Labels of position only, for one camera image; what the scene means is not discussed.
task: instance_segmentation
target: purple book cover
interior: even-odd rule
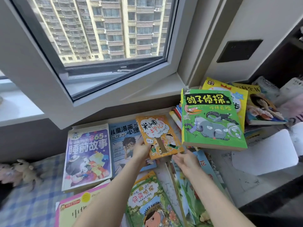
[[[108,124],[68,132],[62,191],[112,177]]]

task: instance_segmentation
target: blue comic book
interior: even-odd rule
[[[110,124],[109,135],[112,145],[114,176],[116,176],[131,159],[136,142],[143,137],[135,119],[128,122]],[[147,159],[146,166],[141,171],[156,167],[155,160]]]

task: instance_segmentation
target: plaid fabric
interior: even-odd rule
[[[1,227],[54,226],[55,203],[73,195],[61,191],[64,159],[63,153],[32,164],[44,181],[31,192],[26,184],[13,189],[0,210]]]

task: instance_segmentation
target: white wall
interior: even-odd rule
[[[247,80],[303,18],[303,0],[243,0],[205,76]],[[216,63],[227,41],[263,39],[247,61]]]

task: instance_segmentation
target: building facade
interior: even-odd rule
[[[66,63],[162,56],[172,0],[28,0]]]

